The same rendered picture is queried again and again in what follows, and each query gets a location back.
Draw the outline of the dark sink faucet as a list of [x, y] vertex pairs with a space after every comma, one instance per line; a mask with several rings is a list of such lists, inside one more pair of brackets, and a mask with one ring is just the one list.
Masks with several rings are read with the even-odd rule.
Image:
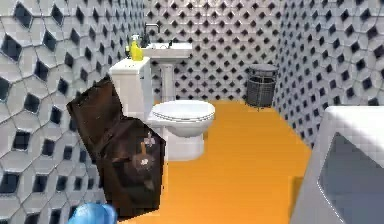
[[156, 24], [156, 23], [145, 23], [144, 24], [144, 32], [143, 32], [143, 36], [142, 36], [142, 40], [141, 40], [141, 47], [142, 48], [146, 48], [150, 44], [150, 37], [149, 37], [149, 34], [147, 32], [147, 28], [148, 27], [156, 27], [157, 28], [157, 32], [160, 32], [160, 27], [159, 27], [158, 24]]

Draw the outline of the dark brown open bin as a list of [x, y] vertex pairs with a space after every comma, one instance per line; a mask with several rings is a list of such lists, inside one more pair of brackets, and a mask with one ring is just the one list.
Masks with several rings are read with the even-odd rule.
[[166, 141], [140, 119], [123, 114], [112, 79], [106, 76], [94, 83], [67, 109], [117, 217], [157, 210]]

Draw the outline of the blue round object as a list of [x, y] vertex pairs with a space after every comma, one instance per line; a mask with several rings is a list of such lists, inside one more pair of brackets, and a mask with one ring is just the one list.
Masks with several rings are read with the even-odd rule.
[[108, 204], [85, 203], [76, 208], [67, 224], [117, 224], [117, 213]]

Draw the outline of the white pedestal sink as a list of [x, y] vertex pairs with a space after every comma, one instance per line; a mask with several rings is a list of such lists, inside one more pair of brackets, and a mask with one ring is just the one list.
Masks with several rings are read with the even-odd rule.
[[192, 44], [186, 42], [151, 43], [143, 49], [144, 55], [156, 61], [160, 67], [162, 102], [173, 101], [176, 98], [174, 68], [177, 63], [188, 59], [192, 50]]

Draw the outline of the white toilet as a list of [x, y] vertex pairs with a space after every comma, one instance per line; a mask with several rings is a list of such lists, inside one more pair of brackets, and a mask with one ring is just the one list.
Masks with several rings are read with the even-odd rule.
[[215, 107], [200, 100], [154, 103], [150, 58], [125, 58], [109, 74], [119, 95], [123, 114], [142, 120], [165, 141], [167, 161], [190, 161], [204, 153], [204, 133], [215, 118]]

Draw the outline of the white bathtub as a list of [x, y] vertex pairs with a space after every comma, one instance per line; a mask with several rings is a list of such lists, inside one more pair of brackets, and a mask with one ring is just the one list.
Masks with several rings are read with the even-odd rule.
[[330, 106], [289, 224], [384, 224], [384, 106]]

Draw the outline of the yellow spray bottle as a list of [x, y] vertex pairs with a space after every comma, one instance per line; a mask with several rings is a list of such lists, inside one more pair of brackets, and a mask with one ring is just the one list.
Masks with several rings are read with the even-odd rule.
[[131, 42], [131, 46], [130, 46], [131, 58], [133, 61], [142, 61], [143, 60], [143, 51], [138, 46], [138, 40], [139, 40], [139, 35], [134, 34], [132, 36], [132, 42]]

